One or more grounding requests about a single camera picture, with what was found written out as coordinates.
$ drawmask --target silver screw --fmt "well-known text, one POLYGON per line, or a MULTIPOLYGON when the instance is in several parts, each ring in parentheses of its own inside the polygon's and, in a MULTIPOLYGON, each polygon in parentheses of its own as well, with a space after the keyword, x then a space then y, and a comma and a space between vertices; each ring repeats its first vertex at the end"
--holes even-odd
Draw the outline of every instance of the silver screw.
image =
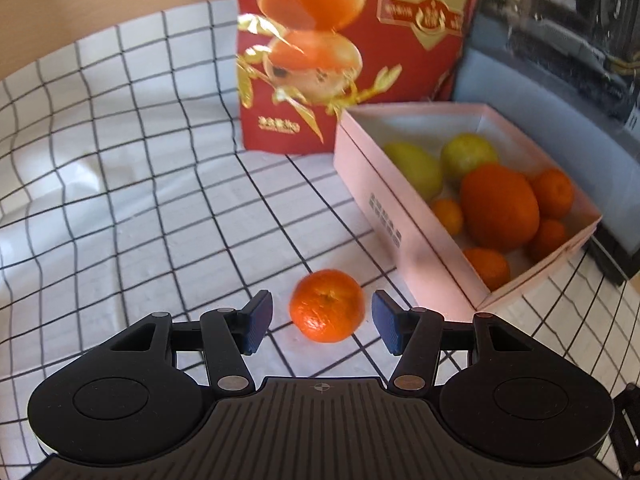
POLYGON ((423 389, 426 383, 422 377, 418 377, 417 375, 401 375, 396 377, 394 384, 396 388, 412 392, 423 389))
POLYGON ((228 375, 218 381, 218 387, 228 392, 239 392, 249 385, 249 381, 239 375, 228 375))

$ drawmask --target red bag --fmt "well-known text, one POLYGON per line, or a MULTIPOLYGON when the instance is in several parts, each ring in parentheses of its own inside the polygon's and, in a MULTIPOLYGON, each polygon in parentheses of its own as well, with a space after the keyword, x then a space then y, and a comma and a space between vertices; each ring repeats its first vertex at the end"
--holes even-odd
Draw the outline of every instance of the red bag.
POLYGON ((332 152, 341 111, 436 96, 476 0, 238 0, 244 146, 332 152))

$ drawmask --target lemon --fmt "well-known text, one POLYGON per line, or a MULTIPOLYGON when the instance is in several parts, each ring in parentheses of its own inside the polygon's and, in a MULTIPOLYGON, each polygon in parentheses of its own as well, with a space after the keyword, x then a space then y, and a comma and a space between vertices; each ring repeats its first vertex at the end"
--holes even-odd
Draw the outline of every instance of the lemon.
POLYGON ((459 134, 440 152, 442 171, 454 184, 460 184, 467 173, 490 162, 499 162, 498 153, 488 140, 478 134, 459 134))
POLYGON ((390 142, 383 151, 425 202, 442 191, 442 170, 438 160, 410 142, 390 142))

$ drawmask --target box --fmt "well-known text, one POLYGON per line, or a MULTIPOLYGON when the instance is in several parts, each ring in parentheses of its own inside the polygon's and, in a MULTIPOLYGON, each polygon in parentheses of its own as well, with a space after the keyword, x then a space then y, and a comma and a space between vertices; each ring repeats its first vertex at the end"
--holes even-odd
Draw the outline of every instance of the box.
MULTIPOLYGON (((420 306, 447 320, 470 321, 481 310, 495 312, 562 266, 588 240, 600 221, 591 200, 575 186, 571 212, 563 219, 570 239, 531 265, 523 250, 506 254, 512 280, 490 292, 466 260, 466 235, 454 240, 402 176, 381 146, 407 140, 440 157, 457 134, 477 132, 500 155, 503 165, 535 175, 557 167, 532 140, 486 105, 415 103, 350 108, 338 124, 334 165, 356 203, 383 240, 420 306)), ((445 183, 440 197, 457 196, 445 183)))

